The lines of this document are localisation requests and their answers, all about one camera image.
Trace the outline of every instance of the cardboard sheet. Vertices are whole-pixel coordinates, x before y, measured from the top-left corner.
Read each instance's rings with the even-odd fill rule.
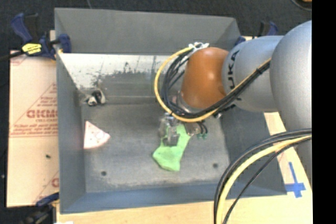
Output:
[[[58,191],[56,62],[10,61],[7,207],[34,205]]]

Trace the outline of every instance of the gray box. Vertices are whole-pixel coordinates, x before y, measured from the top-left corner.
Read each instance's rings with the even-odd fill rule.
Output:
[[[262,113],[234,108],[206,120],[208,138],[190,139],[179,172],[152,158],[164,112],[152,89],[160,62],[195,41],[230,50],[239,37],[234,19],[62,8],[55,25],[73,46],[57,57],[61,213],[213,200],[229,162],[269,135]],[[107,102],[89,107],[83,96],[97,85]],[[106,144],[83,148],[86,121],[110,134]],[[243,174],[230,197],[252,174]],[[281,179],[273,163],[246,194],[285,194]]]

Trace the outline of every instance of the blue tape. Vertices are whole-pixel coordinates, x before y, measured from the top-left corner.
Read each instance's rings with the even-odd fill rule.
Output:
[[[296,178],[296,174],[294,172],[292,162],[289,162],[289,168],[290,168],[290,171],[292,173],[294,183],[285,184],[285,189],[286,189],[287,192],[290,192],[290,191],[294,192],[295,198],[300,198],[300,197],[302,197],[301,191],[306,190],[306,187],[303,183],[298,182],[298,180]]]

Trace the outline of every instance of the cable bundle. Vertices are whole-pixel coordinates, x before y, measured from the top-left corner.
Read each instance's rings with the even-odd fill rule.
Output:
[[[222,175],[215,194],[214,200],[214,223],[225,224],[237,204],[239,198],[243,195],[247,187],[259,176],[266,166],[279,154],[295,145],[304,143],[312,138],[312,129],[303,129],[292,132],[284,132],[271,136],[270,138],[259,142],[247,149],[241,156],[233,161]],[[273,153],[263,166],[248,181],[246,186],[237,196],[234,203],[224,215],[225,199],[238,176],[251,164],[260,158]]]
[[[192,113],[186,111],[184,108],[178,106],[175,102],[169,99],[169,90],[182,77],[184,71],[179,73],[179,69],[189,60],[191,54],[197,50],[202,49],[203,44],[191,45],[182,49],[175,54],[168,57],[159,67],[154,80],[154,92],[156,99],[162,108],[176,119],[182,122],[200,122],[211,115],[219,114],[224,111],[258,76],[265,72],[270,67],[270,59],[257,68],[251,75],[239,83],[232,91],[224,98],[209,106],[206,109]],[[159,94],[159,77],[164,67],[173,59],[175,60],[169,66],[162,84],[161,94]]]

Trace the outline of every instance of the orange object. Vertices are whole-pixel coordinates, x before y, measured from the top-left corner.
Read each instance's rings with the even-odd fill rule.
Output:
[[[191,107],[205,109],[226,96],[222,67],[228,51],[208,47],[195,52],[185,68],[181,97]]]

